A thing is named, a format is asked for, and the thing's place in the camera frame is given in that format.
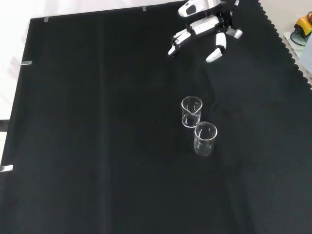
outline yellow device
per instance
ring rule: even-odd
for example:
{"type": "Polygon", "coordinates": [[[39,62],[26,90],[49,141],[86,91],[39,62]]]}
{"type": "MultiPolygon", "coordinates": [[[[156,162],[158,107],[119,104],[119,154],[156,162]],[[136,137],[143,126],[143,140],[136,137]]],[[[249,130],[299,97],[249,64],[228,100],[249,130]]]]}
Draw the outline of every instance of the yellow device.
{"type": "Polygon", "coordinates": [[[294,27],[296,34],[300,34],[303,38],[310,36],[312,33],[312,12],[300,17],[294,27]]]}

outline glass beaker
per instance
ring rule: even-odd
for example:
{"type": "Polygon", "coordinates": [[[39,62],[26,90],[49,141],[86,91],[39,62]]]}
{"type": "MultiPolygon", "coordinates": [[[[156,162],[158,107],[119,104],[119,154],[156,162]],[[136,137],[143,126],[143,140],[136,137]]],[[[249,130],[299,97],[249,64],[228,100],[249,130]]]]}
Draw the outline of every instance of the glass beaker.
{"type": "Polygon", "coordinates": [[[214,150],[216,127],[208,122],[200,122],[195,127],[194,150],[198,155],[209,156],[214,150]]]}
{"type": "Polygon", "coordinates": [[[194,96],[182,100],[182,123],[187,128],[194,128],[200,122],[203,102],[194,96]]]}

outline yellow object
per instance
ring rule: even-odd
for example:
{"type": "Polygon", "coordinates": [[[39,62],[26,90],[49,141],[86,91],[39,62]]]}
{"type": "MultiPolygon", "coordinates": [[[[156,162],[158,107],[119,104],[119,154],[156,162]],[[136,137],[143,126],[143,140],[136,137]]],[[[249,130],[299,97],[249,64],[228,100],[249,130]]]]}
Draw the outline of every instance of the yellow object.
{"type": "Polygon", "coordinates": [[[294,27],[303,38],[308,37],[312,33],[312,25],[308,20],[308,15],[300,17],[294,27]]]}

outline table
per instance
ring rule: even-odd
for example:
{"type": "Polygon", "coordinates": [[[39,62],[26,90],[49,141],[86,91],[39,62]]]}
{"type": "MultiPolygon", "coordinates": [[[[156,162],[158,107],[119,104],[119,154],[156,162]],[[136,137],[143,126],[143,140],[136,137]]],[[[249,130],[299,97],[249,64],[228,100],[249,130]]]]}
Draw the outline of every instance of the table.
{"type": "Polygon", "coordinates": [[[255,0],[237,10],[244,35],[221,60],[205,63],[214,37],[168,59],[171,34],[193,20],[181,21],[179,5],[31,20],[1,233],[311,229],[309,85],[255,0]],[[193,153],[180,122],[188,95],[218,128],[212,157],[193,153]]]}

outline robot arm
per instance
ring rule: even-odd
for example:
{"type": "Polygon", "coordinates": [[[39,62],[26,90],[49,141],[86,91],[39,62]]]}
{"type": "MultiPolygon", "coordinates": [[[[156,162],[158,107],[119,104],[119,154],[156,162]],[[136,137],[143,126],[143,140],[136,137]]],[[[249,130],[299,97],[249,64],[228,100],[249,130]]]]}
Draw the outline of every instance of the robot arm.
{"type": "MultiPolygon", "coordinates": [[[[237,7],[239,0],[236,0],[234,6],[237,7]]],[[[208,17],[191,23],[186,29],[176,33],[172,37],[172,47],[168,52],[169,56],[174,56],[189,40],[197,36],[216,33],[215,50],[206,58],[207,62],[215,61],[220,58],[226,50],[225,32],[235,38],[240,38],[242,31],[233,28],[232,11],[224,11],[224,2],[221,0],[189,0],[180,9],[179,14],[182,17],[188,17],[199,12],[205,11],[208,17]]]]}

